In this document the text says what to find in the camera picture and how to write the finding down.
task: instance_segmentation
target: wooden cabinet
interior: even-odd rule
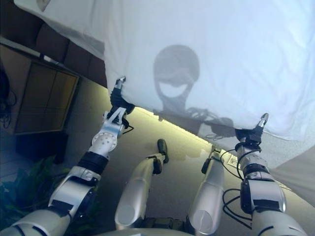
[[[62,130],[78,76],[3,45],[0,55],[1,69],[17,96],[7,131],[25,134]]]

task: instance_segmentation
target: brown panel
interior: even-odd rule
[[[42,130],[60,130],[63,126],[65,109],[47,108]]]
[[[57,72],[47,108],[66,109],[76,77]]]
[[[24,133],[40,131],[44,115],[44,107],[22,107],[16,125],[16,132]]]
[[[22,106],[46,107],[56,71],[33,63]]]

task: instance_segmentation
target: tiled floor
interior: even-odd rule
[[[55,167],[55,172],[64,167],[71,167],[84,154],[90,141],[101,126],[102,114],[110,109],[107,90],[101,86],[82,79],[66,124],[69,134],[65,163]],[[157,152],[156,141],[166,139],[170,161],[163,166],[161,175],[154,176],[147,205],[149,217],[173,217],[184,220],[194,195],[202,181],[201,167],[207,158],[210,144],[206,141],[165,121],[159,122],[150,113],[136,109],[128,116],[135,129],[119,139],[117,148],[111,153],[111,161],[102,175],[98,188],[98,198],[103,208],[98,221],[102,224],[100,231],[113,230],[114,213],[122,190],[132,170],[147,155]],[[11,162],[14,169],[17,165],[29,168],[31,162],[13,154],[14,137],[1,132],[1,176],[10,175],[12,171],[4,170]],[[240,187],[240,182],[225,175],[225,189]],[[315,209],[285,190],[288,199],[288,210],[309,233],[315,235]],[[239,203],[232,206],[240,213]],[[245,227],[222,215],[217,235],[249,235]]]

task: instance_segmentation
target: green leaf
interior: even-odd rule
[[[38,173],[40,173],[43,162],[44,162],[44,159],[41,159],[34,164],[34,166],[32,167],[30,171],[30,177],[35,178],[38,175]]]
[[[16,192],[15,192],[15,185],[14,182],[3,182],[2,186],[5,188],[4,192],[4,198],[8,198],[9,201],[15,201],[16,200]]]
[[[16,179],[14,181],[16,188],[21,187],[21,185],[22,186],[25,185],[26,184],[25,180],[28,178],[29,178],[29,175],[26,173],[26,171],[23,169],[19,169]]]

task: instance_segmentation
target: black wire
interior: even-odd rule
[[[130,131],[134,130],[134,127],[132,127],[131,125],[129,125],[130,130],[127,130],[126,132],[124,132],[123,134],[129,133]]]
[[[227,152],[230,152],[230,151],[234,151],[234,150],[235,150],[235,149],[231,149],[231,150],[225,151],[225,152],[221,155],[221,157],[220,157],[220,162],[222,163],[223,167],[224,167],[231,175],[233,175],[233,176],[239,178],[236,174],[232,173],[232,172],[224,165],[224,163],[223,163],[223,161],[222,161],[222,157],[223,157],[224,154],[226,154]]]
[[[235,198],[229,200],[229,201],[226,203],[224,197],[225,197],[226,193],[229,192],[229,191],[240,191],[240,189],[237,189],[237,188],[230,188],[230,189],[227,189],[227,190],[225,190],[225,191],[223,192],[223,195],[222,195],[222,201],[223,201],[223,203],[224,203],[223,208],[222,208],[223,212],[224,212],[225,214],[227,214],[228,216],[230,216],[232,219],[234,219],[234,220],[236,220],[237,222],[239,222],[240,224],[244,225],[245,227],[247,227],[247,228],[249,228],[249,229],[252,229],[252,227],[251,227],[250,225],[248,225],[248,224],[246,224],[245,222],[243,222],[242,220],[236,218],[236,216],[239,217],[239,218],[245,219],[245,220],[250,220],[250,221],[252,221],[252,219],[247,218],[247,217],[244,217],[244,216],[241,216],[241,215],[239,215],[239,214],[236,214],[235,212],[233,212],[233,211],[228,207],[229,204],[231,204],[233,201],[235,201],[235,200],[237,200],[237,199],[240,198],[240,196],[237,196],[237,197],[235,197]]]
[[[8,103],[8,99],[1,99],[1,118],[0,122],[3,123],[3,127],[7,129],[9,125],[11,124],[11,107],[13,107],[16,102],[16,94],[10,90],[10,92],[13,94],[14,102],[12,104]]]
[[[253,153],[253,152],[256,152],[256,151],[261,151],[261,149],[255,149],[255,150],[248,151],[248,152],[244,153],[240,158],[238,158],[237,165],[236,165],[236,170],[237,170],[237,174],[238,174],[238,176],[239,176],[239,178],[240,178],[241,180],[244,180],[244,179],[242,178],[242,176],[241,176],[240,169],[239,169],[241,160],[242,160],[246,155],[248,155],[248,154],[250,154],[250,153]]]

